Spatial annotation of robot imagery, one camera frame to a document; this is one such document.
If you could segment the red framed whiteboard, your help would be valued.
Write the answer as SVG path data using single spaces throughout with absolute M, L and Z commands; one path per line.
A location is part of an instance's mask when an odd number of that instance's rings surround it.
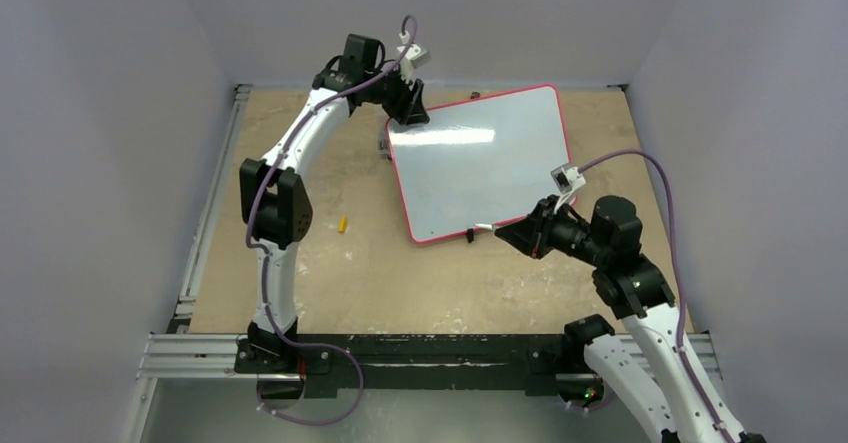
M 572 157 L 555 86 L 464 99 L 427 113 L 425 124 L 388 119 L 383 130 L 413 242 L 515 221 L 557 193 L 551 172 Z

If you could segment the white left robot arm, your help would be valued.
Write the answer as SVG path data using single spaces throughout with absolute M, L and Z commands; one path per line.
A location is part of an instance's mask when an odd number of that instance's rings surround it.
M 242 360 L 272 371 L 292 368 L 299 356 L 294 276 L 300 242 L 313 221 L 305 175 L 336 130 L 364 104 L 377 105 L 401 124 L 426 124 L 424 83 L 413 76 L 427 59 L 411 31 L 400 33 L 390 58 L 378 39 L 348 35 L 344 50 L 315 75 L 307 101 L 283 137 L 260 159 L 239 168 L 245 243 L 258 265 L 257 306 L 240 348 Z

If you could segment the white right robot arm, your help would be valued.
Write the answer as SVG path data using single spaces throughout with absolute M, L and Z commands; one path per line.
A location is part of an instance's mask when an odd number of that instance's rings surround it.
M 599 315 L 565 326 L 564 362 L 600 376 L 653 442 L 764 441 L 744 428 L 711 382 L 685 333 L 681 303 L 642 251 L 643 225 L 635 205 L 620 196 L 603 196 L 585 220 L 569 205 L 557 208 L 556 202 L 554 195 L 540 200 L 524 218 L 496 228 L 495 236 L 532 259 L 556 250 L 591 266 L 597 294 L 646 364 L 631 362 Z

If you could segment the clear plastic marker holder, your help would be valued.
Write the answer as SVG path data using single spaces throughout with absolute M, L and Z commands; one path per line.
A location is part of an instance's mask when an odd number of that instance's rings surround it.
M 387 138 L 379 138 L 377 140 L 377 151 L 380 158 L 391 158 L 390 143 Z

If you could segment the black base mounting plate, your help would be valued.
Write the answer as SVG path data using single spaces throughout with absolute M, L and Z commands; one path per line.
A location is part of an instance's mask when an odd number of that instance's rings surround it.
M 303 334 L 303 347 L 237 339 L 234 372 L 272 397 L 342 390 L 519 391 L 598 402 L 602 381 L 558 334 Z

